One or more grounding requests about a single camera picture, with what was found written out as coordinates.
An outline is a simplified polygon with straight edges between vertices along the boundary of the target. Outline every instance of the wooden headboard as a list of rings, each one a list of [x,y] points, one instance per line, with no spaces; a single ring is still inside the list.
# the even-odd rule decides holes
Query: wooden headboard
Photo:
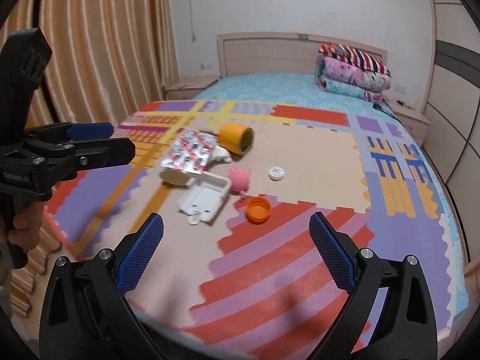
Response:
[[[293,32],[242,32],[217,37],[222,78],[250,73],[313,74],[320,44],[347,44],[387,61],[387,51],[351,40]]]

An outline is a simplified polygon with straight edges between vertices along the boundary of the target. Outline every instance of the black cable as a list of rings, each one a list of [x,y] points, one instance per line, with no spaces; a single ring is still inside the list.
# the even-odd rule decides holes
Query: black cable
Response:
[[[375,103],[373,105],[373,109],[376,109],[377,111],[383,112],[384,114],[392,117],[393,119],[395,119],[398,123],[400,123],[403,126],[403,123],[394,114],[392,114],[390,112],[387,112],[385,109],[383,109],[383,107],[380,104]]]
[[[197,41],[197,37],[195,36],[194,32],[194,7],[191,3],[191,0],[188,0],[188,5],[190,7],[190,30],[191,30],[191,42],[195,43]]]

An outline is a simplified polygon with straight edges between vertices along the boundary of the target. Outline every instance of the white plastic lid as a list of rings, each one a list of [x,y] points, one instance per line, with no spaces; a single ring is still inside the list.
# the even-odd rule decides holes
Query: white plastic lid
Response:
[[[273,181],[279,181],[285,177],[285,171],[282,168],[274,166],[273,168],[270,168],[268,175]]]

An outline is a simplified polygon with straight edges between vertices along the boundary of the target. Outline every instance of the white wall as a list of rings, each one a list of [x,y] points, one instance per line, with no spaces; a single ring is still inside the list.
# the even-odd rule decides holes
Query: white wall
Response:
[[[388,51],[390,91],[420,109],[430,70],[430,0],[192,0],[196,42],[191,42],[188,0],[170,0],[181,76],[218,73],[217,34],[284,31],[329,35]],[[201,70],[201,64],[210,69]]]

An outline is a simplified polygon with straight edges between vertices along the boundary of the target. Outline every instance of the blue bedsheet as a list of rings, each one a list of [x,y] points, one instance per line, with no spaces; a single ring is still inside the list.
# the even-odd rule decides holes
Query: blue bedsheet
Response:
[[[373,109],[373,104],[349,96],[320,91],[314,75],[257,73],[220,79],[196,100],[245,100],[327,109],[386,121],[392,118]]]
[[[257,73],[243,76],[233,76],[220,79],[217,84],[208,88],[195,97],[196,100],[237,100],[255,101],[276,104],[291,104],[299,107],[314,109],[325,109],[357,116],[372,117],[398,125],[403,131],[403,126],[384,112],[375,110],[372,103],[353,97],[336,95],[320,91],[315,83],[313,75],[287,74],[287,73]],[[426,162],[421,150],[418,150]],[[433,178],[437,191],[442,187],[436,178]],[[454,245],[455,267],[454,275],[458,278],[456,310],[454,315],[459,314],[467,308],[468,296],[463,281],[463,257],[460,247],[460,239],[452,210],[443,193],[439,193],[443,211],[451,229],[451,242]]]

